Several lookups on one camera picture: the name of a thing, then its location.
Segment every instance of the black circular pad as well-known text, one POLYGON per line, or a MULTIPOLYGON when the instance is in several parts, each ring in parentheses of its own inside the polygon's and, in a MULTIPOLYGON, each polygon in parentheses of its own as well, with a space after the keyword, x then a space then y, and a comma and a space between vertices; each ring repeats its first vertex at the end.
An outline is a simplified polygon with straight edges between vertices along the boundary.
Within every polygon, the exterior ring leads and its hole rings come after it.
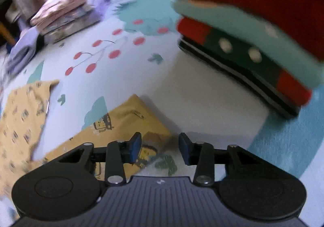
POLYGON ((12 189, 18 211, 30 218, 57 221, 88 210, 100 195, 99 181, 72 163, 42 166, 22 178, 12 189))
POLYGON ((71 192, 73 183, 63 177, 48 177, 41 179, 35 185, 35 191, 44 198, 60 198, 71 192))
POLYGON ((300 211, 306 191, 296 179, 228 179, 219 184, 224 203, 244 217, 259 221, 288 218, 300 211))

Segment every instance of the lavender fabric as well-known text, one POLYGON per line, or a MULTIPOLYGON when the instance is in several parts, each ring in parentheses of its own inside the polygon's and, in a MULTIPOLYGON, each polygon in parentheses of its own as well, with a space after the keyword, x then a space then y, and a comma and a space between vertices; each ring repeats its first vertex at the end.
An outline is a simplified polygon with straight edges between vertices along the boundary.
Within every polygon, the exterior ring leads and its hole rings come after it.
POLYGON ((30 62, 36 52, 39 32, 36 27, 28 29, 12 48, 6 65, 9 75, 15 76, 30 62))

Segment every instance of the stack of folded clothes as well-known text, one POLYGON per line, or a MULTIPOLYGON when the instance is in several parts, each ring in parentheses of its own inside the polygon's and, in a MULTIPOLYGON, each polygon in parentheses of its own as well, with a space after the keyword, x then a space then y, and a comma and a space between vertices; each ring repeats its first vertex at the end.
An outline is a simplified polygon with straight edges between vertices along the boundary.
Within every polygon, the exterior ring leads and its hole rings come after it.
POLYGON ((179 47, 286 118, 324 81, 324 0, 176 0, 179 47))
POLYGON ((110 0, 48 0, 31 19, 45 42, 57 42, 99 21, 110 0))

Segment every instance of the yellow fabric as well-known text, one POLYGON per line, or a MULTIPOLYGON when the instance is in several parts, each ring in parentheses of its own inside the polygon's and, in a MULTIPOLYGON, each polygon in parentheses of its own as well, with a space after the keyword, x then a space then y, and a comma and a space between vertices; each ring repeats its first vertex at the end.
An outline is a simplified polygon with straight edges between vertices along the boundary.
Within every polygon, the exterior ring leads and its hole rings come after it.
POLYGON ((58 82, 37 81, 9 94, 0 120, 0 196, 9 196, 16 180, 32 168, 29 162, 45 124, 50 86, 58 82))
MULTIPOLYGON (((142 135, 142 148, 136 164, 124 164, 126 178, 129 178, 161 153, 171 138, 168 129, 135 94, 103 118, 48 153, 45 162, 53 160, 84 142, 90 141, 95 147, 105 147, 112 141, 128 141, 135 132, 140 132, 142 135)), ((96 178, 104 180, 104 173, 105 164, 97 164, 96 178)))

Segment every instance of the white dot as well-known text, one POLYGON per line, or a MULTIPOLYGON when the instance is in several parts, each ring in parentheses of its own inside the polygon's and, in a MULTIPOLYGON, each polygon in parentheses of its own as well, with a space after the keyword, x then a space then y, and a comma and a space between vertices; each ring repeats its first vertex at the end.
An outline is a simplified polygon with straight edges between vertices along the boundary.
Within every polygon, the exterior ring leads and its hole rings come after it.
POLYGON ((219 46, 221 47, 221 49, 223 50, 223 52, 225 52, 225 53, 232 52, 233 47, 228 39, 220 38, 218 43, 219 43, 219 46))
POLYGON ((261 53, 256 48, 249 48, 248 55, 250 56, 251 60, 255 63, 260 63, 262 61, 261 53))
POLYGON ((266 23, 264 27, 265 27, 266 33, 268 33, 269 36, 276 38, 276 39, 278 38, 275 28, 270 23, 266 23))

